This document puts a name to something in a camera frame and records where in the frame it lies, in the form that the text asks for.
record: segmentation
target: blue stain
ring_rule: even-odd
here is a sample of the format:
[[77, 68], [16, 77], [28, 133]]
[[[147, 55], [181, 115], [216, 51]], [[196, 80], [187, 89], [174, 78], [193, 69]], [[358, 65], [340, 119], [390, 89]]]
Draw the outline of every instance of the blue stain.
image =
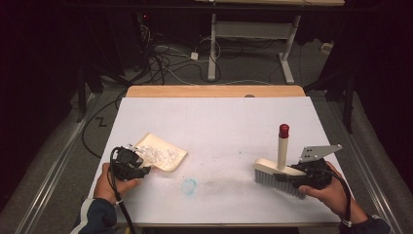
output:
[[197, 182], [194, 179], [185, 179], [182, 183], [182, 191], [190, 196], [195, 193], [195, 188], [197, 187]]

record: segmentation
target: gray bristles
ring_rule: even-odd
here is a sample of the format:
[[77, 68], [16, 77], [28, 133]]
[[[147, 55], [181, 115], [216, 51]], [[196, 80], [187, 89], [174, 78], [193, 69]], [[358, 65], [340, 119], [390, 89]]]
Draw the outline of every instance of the gray bristles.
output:
[[269, 175], [258, 170], [255, 170], [255, 181], [266, 186], [275, 187], [279, 191], [299, 199], [304, 199], [306, 197], [305, 194], [300, 193], [297, 188], [294, 188], [290, 182], [277, 181], [273, 175]]

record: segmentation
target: sleeve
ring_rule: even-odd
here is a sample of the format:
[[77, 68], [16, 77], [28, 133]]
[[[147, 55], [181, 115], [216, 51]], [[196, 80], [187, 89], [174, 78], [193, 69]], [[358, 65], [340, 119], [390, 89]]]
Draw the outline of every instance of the sleeve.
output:
[[86, 199], [70, 234], [115, 233], [115, 208], [104, 199]]
[[367, 221], [347, 227], [341, 223], [339, 226], [341, 234], [389, 234], [391, 228], [388, 223], [377, 215], [370, 216]]

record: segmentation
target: table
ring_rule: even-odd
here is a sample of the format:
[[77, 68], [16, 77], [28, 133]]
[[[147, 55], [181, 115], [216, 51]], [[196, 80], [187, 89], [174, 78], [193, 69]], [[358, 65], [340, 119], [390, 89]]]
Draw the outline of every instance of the table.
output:
[[[149, 132], [188, 156], [173, 173], [153, 170], [125, 196], [135, 225], [336, 225], [339, 218], [317, 199], [299, 200], [253, 180], [255, 158], [277, 157], [281, 123], [291, 128], [287, 165], [298, 162], [304, 146], [329, 144], [310, 98], [303, 94], [296, 86], [130, 87], [90, 196], [110, 151]], [[334, 155], [326, 160], [341, 172]], [[117, 212], [119, 223], [125, 224]]]
[[[263, 5], [297, 5], [297, 6], [343, 6], [344, 0], [196, 0], [201, 2], [235, 3], [235, 4], [263, 4]], [[212, 14], [210, 33], [210, 56], [208, 64], [208, 77], [210, 81], [215, 80], [216, 54], [215, 46], [218, 45], [216, 37], [241, 37], [241, 38], [263, 38], [263, 39], [286, 39], [283, 53], [279, 53], [282, 72], [287, 84], [294, 84], [291, 69], [288, 64], [288, 55], [294, 42], [295, 33], [298, 29], [301, 16], [295, 16], [292, 23], [269, 23], [269, 22], [245, 22], [245, 21], [221, 21]]]

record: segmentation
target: cream-colored dustpan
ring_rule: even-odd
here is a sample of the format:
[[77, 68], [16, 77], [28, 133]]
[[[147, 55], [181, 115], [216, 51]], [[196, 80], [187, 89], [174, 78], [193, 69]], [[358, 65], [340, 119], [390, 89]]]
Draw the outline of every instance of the cream-colored dustpan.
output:
[[152, 134], [146, 134], [135, 146], [144, 162], [142, 167], [156, 167], [163, 172], [173, 172], [188, 154]]

